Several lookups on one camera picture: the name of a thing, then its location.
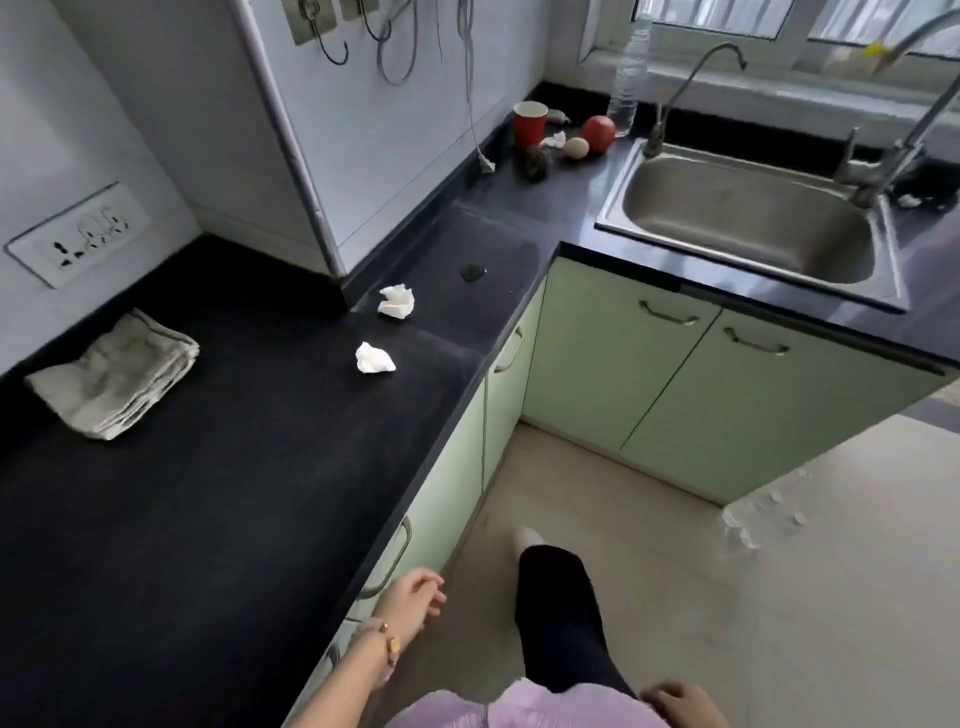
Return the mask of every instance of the stainless steel sink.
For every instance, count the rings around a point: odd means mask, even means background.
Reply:
[[[596,226],[907,310],[890,207],[853,205],[830,180],[640,139]]]

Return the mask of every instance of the water spot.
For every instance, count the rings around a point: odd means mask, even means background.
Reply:
[[[477,280],[480,280],[486,274],[487,269],[482,265],[477,265],[476,263],[468,263],[460,269],[460,278],[465,280],[467,283],[473,283]]]

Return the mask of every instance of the folded cloth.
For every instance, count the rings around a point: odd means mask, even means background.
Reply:
[[[135,308],[77,361],[26,380],[67,425],[87,437],[112,440],[139,422],[190,371],[199,353],[189,336]]]

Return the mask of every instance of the white sock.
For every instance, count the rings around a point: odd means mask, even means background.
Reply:
[[[521,526],[514,531],[514,555],[519,561],[520,554],[530,546],[542,546],[546,544],[543,537],[529,526]]]

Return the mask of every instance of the red cup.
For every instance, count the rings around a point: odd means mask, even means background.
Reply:
[[[514,104],[514,146],[520,152],[540,144],[546,126],[546,113],[546,104],[539,101]]]

